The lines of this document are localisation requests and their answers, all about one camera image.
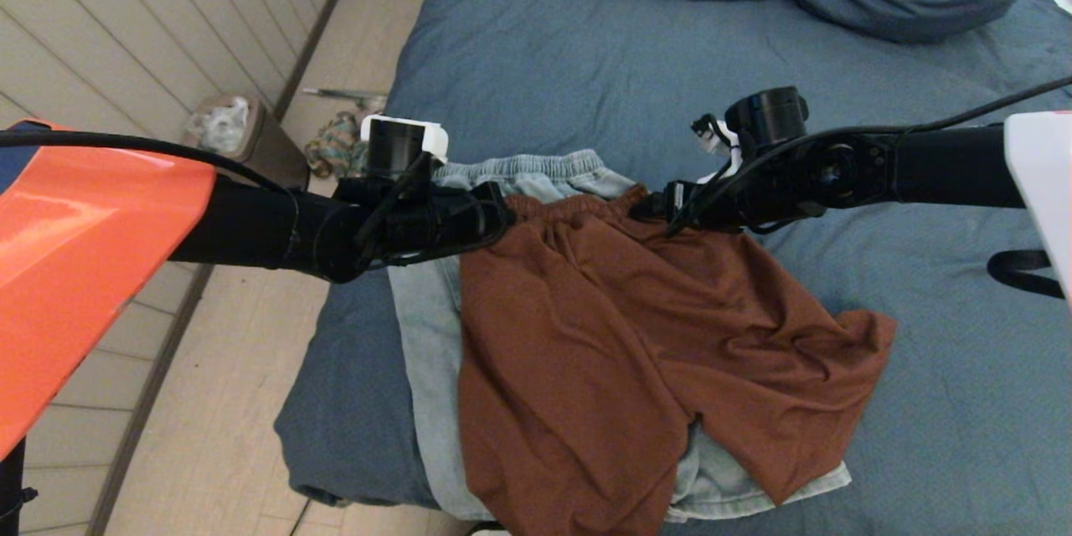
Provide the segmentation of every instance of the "light blue jeans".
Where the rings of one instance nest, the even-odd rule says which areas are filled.
[[[632,184],[608,169],[595,151],[563,158],[515,155],[477,165],[440,168],[441,185],[472,189],[496,182],[504,195],[551,203],[575,195],[613,199]],[[443,510],[467,520],[493,519],[465,486],[458,433],[458,373],[462,363],[461,283],[458,256],[396,268],[388,273],[402,333],[406,376],[413,391],[417,445],[432,495]],[[806,498],[840,488],[850,477],[843,463],[789,498]],[[693,426],[678,466],[668,521],[729,519],[774,508],[774,504],[726,450]]]

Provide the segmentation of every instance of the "elastic waistband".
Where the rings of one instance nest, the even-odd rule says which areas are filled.
[[[447,163],[435,173],[436,178],[460,176],[476,181],[478,178],[513,178],[524,174],[537,174],[555,182],[565,182],[597,170],[607,169],[602,160],[592,149],[576,151],[567,155],[512,155],[512,158],[488,159],[482,163]]]
[[[617,199],[604,200],[595,195],[577,195],[555,200],[553,204],[541,204],[536,197],[511,195],[506,197],[506,205],[513,210],[519,222],[528,220],[546,220],[546,222],[565,222],[578,214],[590,214],[596,218],[624,219],[629,215],[632,205],[639,204],[647,196],[643,184],[635,184]]]

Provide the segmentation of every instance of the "wall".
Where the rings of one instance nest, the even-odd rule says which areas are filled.
[[[0,124],[180,138],[204,98],[279,102],[327,0],[0,0]],[[165,265],[27,441],[24,532],[85,534],[192,266]]]

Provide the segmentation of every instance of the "blue comforter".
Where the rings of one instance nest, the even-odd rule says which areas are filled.
[[[860,35],[792,0],[427,0],[388,113],[444,123],[452,161],[594,148],[661,188],[712,170],[690,121],[756,90],[799,87],[815,132],[926,121],[1067,74],[1070,35],[1049,0],[1017,0],[925,46]],[[1070,98],[1058,90],[983,121]],[[846,459],[854,482],[667,534],[1070,533],[1068,311],[985,272],[995,252],[1040,245],[1026,212],[888,205],[831,212],[764,244],[832,312],[899,319]],[[385,282],[371,273],[332,289],[277,429],[295,486],[430,505]]]

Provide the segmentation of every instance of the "wooden floor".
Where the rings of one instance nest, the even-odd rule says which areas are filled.
[[[301,86],[387,90],[421,0],[340,0]],[[304,143],[347,102],[295,98]],[[330,192],[317,183],[318,192]],[[286,486],[276,418],[328,285],[220,266],[185,333],[123,482],[109,536],[287,536],[304,498]],[[444,513],[314,504],[300,536],[453,536]]]

